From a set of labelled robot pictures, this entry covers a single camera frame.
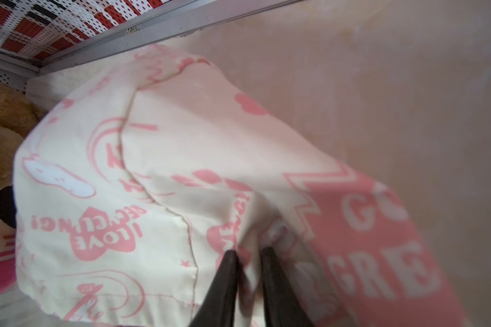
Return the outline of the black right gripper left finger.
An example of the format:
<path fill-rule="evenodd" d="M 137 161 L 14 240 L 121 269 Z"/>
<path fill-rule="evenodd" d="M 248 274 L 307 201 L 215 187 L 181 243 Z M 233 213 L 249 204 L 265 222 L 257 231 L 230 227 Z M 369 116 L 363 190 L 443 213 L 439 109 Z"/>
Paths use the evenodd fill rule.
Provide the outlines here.
<path fill-rule="evenodd" d="M 234 325 L 239 274 L 240 261 L 237 252 L 225 252 L 206 297 L 189 327 Z"/>

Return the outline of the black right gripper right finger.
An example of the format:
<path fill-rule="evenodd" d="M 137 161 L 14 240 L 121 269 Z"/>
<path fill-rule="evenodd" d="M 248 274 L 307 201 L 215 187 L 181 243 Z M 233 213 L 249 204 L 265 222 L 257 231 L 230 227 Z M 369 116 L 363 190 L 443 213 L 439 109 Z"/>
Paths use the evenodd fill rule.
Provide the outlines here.
<path fill-rule="evenodd" d="M 260 252 L 264 318 L 268 327 L 313 327 L 272 247 Z"/>

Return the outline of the cream pink printed jacket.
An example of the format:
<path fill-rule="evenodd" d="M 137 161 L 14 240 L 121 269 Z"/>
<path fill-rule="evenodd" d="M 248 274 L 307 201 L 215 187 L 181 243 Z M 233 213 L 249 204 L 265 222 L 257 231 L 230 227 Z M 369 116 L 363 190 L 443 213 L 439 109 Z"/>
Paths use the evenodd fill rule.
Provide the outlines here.
<path fill-rule="evenodd" d="M 227 251 L 261 326 L 272 247 L 316 326 L 469 326 L 399 198 L 314 147 L 198 55 L 93 77 L 14 158 L 20 291 L 65 321 L 186 326 Z"/>

